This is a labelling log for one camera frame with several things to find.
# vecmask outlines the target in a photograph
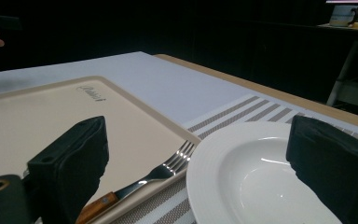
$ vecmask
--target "dark background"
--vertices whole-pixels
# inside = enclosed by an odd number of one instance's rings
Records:
[[[143,51],[325,104],[358,31],[322,28],[324,0],[0,1],[0,71]],[[350,69],[358,77],[358,54]],[[340,109],[358,113],[353,105]]]

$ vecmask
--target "white plate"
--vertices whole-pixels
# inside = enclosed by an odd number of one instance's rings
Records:
[[[285,158],[290,125],[230,125],[200,142],[187,169],[188,198],[204,223],[340,223]]]

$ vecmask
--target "wooden fork handle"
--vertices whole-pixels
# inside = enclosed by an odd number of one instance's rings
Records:
[[[76,224],[86,224],[93,218],[106,211],[109,207],[118,202],[118,197],[114,192],[109,192],[97,199],[96,201],[86,205],[80,212]]]

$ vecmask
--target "wooden table edge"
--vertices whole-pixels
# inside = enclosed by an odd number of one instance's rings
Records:
[[[182,65],[184,67],[199,71],[201,73],[210,75],[212,77],[218,77],[225,81],[229,81],[234,84],[243,86],[245,88],[264,93],[266,95],[275,97],[280,100],[284,100],[290,104],[298,105],[303,108],[312,110],[314,112],[326,115],[328,117],[346,121],[350,124],[358,126],[358,115],[355,115],[355,114],[352,114],[352,113],[349,113],[349,112],[346,112],[343,110],[339,110],[339,109],[336,109],[336,108],[328,106],[328,105],[323,105],[323,104],[320,104],[317,102],[313,102],[311,100],[307,100],[305,98],[301,98],[299,96],[295,96],[295,95],[292,95],[292,94],[284,92],[284,91],[274,90],[270,87],[266,87],[266,86],[254,83],[254,82],[248,81],[248,80],[240,78],[240,77],[234,77],[232,75],[229,75],[229,74],[226,74],[223,72],[219,72],[219,71],[213,70],[211,68],[204,67],[202,65],[190,63],[185,60],[178,59],[178,58],[175,58],[175,57],[167,55],[167,54],[156,54],[154,56],[157,58],[160,58],[162,60],[165,60],[165,61],[168,61],[171,63],[176,63],[176,64]]]

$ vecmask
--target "fork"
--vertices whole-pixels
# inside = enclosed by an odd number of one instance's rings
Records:
[[[165,180],[179,174],[187,167],[194,149],[194,144],[186,140],[182,146],[175,153],[173,153],[172,156],[170,156],[169,159],[155,167],[145,177],[133,182],[123,189],[119,189],[116,192],[109,192],[103,197],[85,206],[77,218],[76,224],[87,223],[100,215],[102,212],[106,211],[108,208],[117,205],[123,199],[127,198],[147,183],[156,180]]]

